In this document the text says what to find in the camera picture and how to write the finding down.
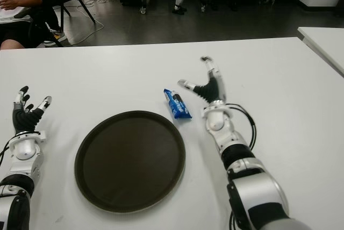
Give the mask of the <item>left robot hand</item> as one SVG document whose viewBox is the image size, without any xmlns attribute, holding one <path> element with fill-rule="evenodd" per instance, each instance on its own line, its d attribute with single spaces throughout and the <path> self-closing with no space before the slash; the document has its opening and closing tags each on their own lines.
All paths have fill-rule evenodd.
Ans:
<svg viewBox="0 0 344 230">
<path fill-rule="evenodd" d="M 33 104 L 25 106 L 30 98 L 30 95 L 27 94 L 28 90 L 28 86 L 22 87 L 13 102 L 12 123 L 16 134 L 34 132 L 35 127 L 52 102 L 52 97 L 47 96 L 35 109 L 33 109 Z"/>
</svg>

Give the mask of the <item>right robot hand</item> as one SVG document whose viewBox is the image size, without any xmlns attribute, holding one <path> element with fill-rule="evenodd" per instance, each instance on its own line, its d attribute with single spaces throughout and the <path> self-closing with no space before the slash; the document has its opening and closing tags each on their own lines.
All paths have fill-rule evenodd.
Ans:
<svg viewBox="0 0 344 230">
<path fill-rule="evenodd" d="M 202 56 L 200 60 L 207 68 L 208 83 L 197 85 L 188 80 L 179 80 L 177 84 L 204 99 L 209 105 L 225 105 L 226 90 L 222 74 L 214 60 L 209 56 Z"/>
</svg>

